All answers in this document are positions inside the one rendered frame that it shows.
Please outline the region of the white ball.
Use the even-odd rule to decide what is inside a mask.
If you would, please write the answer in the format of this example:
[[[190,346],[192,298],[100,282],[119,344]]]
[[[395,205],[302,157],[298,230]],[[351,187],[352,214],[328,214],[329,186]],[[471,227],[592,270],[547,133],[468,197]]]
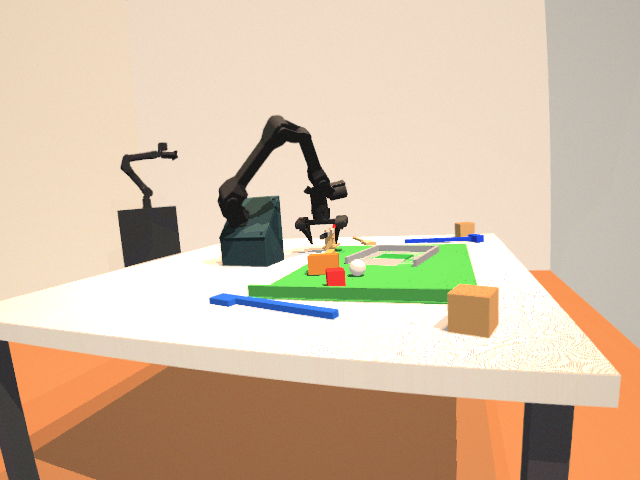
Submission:
[[[366,270],[366,265],[362,260],[353,260],[349,265],[349,270],[354,276],[361,276]]]

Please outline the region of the green flat mat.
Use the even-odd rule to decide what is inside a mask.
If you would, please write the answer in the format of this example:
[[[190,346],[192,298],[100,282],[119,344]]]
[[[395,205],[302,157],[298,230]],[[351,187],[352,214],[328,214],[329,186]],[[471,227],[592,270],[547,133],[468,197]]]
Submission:
[[[366,265],[366,270],[361,276],[354,276],[349,270],[350,264],[345,264],[345,257],[365,250],[370,246],[339,246],[335,253],[339,253],[340,268],[345,270],[346,286],[351,287],[404,287],[404,288],[430,288],[430,287],[456,287],[459,284],[477,285],[475,274],[471,265],[467,244],[424,244],[440,246],[440,252],[423,262],[417,267]],[[286,275],[270,285],[296,285],[296,286],[327,286],[326,274],[309,275],[308,264]],[[297,301],[328,301],[328,302],[359,302],[359,303],[420,303],[420,304],[447,304],[447,302],[432,301],[367,301],[367,300],[334,300],[334,299],[301,299],[301,298],[268,298],[252,297],[267,300],[297,300]]]

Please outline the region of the red cube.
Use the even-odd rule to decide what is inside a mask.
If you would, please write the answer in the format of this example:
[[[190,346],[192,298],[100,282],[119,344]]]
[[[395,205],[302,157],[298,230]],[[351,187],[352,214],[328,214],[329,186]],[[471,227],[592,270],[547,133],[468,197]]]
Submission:
[[[343,267],[326,269],[326,284],[327,286],[346,286]]]

